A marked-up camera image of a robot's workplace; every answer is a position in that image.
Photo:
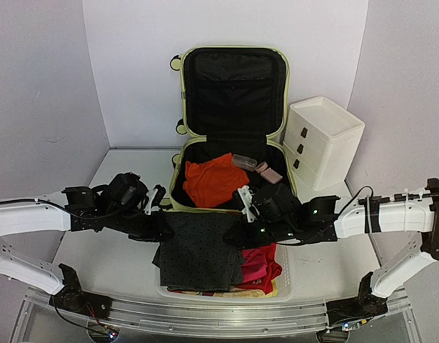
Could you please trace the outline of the magenta pink garment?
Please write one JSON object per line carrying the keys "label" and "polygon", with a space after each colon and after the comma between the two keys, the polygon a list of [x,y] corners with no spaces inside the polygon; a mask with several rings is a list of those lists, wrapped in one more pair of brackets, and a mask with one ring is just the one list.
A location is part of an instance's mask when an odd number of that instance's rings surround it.
{"label": "magenta pink garment", "polygon": [[281,266],[275,261],[276,245],[241,251],[244,263],[241,265],[243,282],[269,278],[273,280],[281,273]]}

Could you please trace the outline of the black dotted garment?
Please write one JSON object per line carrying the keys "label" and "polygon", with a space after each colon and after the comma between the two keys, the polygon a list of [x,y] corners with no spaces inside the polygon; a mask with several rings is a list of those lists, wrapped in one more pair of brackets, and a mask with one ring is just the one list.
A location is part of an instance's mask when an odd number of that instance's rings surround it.
{"label": "black dotted garment", "polygon": [[240,222],[236,214],[170,212],[165,224],[173,237],[161,242],[153,264],[161,286],[190,292],[227,292],[243,283],[241,250],[223,240]]}

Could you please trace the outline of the red printed t-shirt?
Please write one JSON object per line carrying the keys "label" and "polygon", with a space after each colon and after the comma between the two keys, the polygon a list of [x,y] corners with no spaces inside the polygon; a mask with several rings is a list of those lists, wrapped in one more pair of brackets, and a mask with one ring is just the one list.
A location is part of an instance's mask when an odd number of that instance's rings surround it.
{"label": "red printed t-shirt", "polygon": [[265,277],[265,278],[262,278],[262,280],[263,280],[263,283],[264,284],[267,284],[267,283],[270,283],[272,280],[270,280],[269,278],[267,278],[267,277]]}

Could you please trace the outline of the orange garment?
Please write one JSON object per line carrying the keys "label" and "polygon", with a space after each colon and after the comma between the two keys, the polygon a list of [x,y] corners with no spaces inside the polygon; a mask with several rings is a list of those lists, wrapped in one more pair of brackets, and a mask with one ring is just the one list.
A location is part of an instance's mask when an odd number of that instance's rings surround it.
{"label": "orange garment", "polygon": [[186,161],[183,190],[198,208],[215,208],[232,200],[233,193],[249,185],[247,173],[232,165],[232,153],[203,163]]}

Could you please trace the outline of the pale green hard-shell suitcase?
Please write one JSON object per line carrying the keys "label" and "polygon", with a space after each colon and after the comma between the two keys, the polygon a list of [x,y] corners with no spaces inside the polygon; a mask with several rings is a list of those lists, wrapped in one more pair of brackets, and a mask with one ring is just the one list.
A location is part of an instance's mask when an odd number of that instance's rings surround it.
{"label": "pale green hard-shell suitcase", "polygon": [[288,118],[287,58],[267,47],[203,46],[174,56],[170,67],[181,77],[183,117],[176,131],[189,135],[172,158],[172,211],[200,211],[183,189],[186,162],[227,153],[266,162],[295,194],[291,163],[278,140]]}

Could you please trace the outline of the yellow cloth garment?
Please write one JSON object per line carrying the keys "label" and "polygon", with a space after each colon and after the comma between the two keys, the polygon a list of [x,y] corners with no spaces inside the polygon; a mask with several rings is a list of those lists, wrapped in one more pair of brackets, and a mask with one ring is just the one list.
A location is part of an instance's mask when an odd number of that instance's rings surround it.
{"label": "yellow cloth garment", "polygon": [[171,292],[202,297],[269,298],[276,297],[279,294],[279,289],[274,280],[270,283],[264,284],[262,279],[258,279],[250,283],[239,285],[238,287],[231,287],[227,292],[191,292],[173,290],[171,290]]}

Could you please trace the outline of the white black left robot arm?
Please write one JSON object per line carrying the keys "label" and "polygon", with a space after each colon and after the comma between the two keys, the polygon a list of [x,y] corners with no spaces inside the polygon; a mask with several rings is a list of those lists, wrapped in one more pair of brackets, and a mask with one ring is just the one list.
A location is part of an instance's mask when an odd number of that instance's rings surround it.
{"label": "white black left robot arm", "polygon": [[157,296],[161,213],[104,200],[87,187],[0,201],[0,312],[13,312],[27,288],[58,294],[71,312],[78,289],[110,297]]}

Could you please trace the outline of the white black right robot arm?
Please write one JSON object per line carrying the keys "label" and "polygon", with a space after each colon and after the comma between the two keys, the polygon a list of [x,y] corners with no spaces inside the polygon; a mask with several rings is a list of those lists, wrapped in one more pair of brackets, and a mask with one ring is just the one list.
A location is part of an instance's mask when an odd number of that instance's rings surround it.
{"label": "white black right robot arm", "polygon": [[223,236],[239,249],[280,244],[302,247],[368,235],[383,261],[360,281],[354,297],[326,305],[328,328],[348,331],[384,315],[388,298],[424,268],[439,262],[439,179],[410,192],[301,202],[284,184],[235,191],[242,217]]}

